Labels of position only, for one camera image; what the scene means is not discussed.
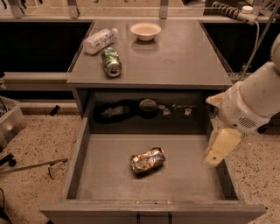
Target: soda can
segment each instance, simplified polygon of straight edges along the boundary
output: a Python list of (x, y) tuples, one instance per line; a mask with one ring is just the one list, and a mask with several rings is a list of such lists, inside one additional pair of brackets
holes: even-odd
[(160, 148), (153, 148), (144, 154), (138, 156), (131, 156), (130, 162), (132, 170), (135, 173), (148, 171), (165, 161), (165, 153)]
[(102, 51), (101, 56), (105, 73), (111, 77), (118, 76), (122, 71), (122, 63), (117, 51), (113, 47), (107, 47)]

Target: white bottle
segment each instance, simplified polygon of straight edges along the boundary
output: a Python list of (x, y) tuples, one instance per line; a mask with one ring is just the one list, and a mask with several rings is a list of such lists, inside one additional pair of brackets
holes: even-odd
[(85, 48), (85, 52), (89, 54), (96, 54), (104, 47), (108, 46), (114, 41), (114, 38), (117, 37), (118, 30), (116, 28), (103, 29), (98, 31), (94, 35), (89, 36), (84, 40), (83, 46)]

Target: granite surface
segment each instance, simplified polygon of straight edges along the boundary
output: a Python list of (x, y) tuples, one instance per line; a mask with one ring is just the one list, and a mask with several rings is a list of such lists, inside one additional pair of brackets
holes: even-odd
[[(74, 149), (81, 119), (77, 114), (49, 113), (24, 115), (27, 127), (22, 129), (0, 154), (12, 153), (16, 167), (68, 158)], [(263, 204), (267, 213), (250, 224), (280, 223), (280, 136), (246, 135), (230, 155), (235, 175), (246, 203)], [(14, 224), (46, 224), (48, 219), (39, 211), (41, 204), (60, 200), (68, 163), (47, 166), (0, 176), (5, 193), (5, 212)], [(10, 169), (7, 164), (0, 171)]]

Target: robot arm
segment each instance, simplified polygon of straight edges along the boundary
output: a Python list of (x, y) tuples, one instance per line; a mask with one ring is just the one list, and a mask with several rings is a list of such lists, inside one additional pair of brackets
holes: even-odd
[(271, 62), (224, 94), (206, 99), (218, 108), (223, 128), (212, 133), (205, 162), (216, 166), (241, 141), (242, 133), (258, 129), (280, 111), (280, 34), (271, 48)]

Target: bowl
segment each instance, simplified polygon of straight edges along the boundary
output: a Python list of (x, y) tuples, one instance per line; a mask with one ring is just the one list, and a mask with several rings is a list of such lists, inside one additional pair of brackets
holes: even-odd
[(130, 27), (131, 32), (137, 35), (137, 38), (142, 41), (149, 41), (155, 38), (160, 33), (161, 28), (157, 24), (152, 23), (139, 23), (133, 24)]

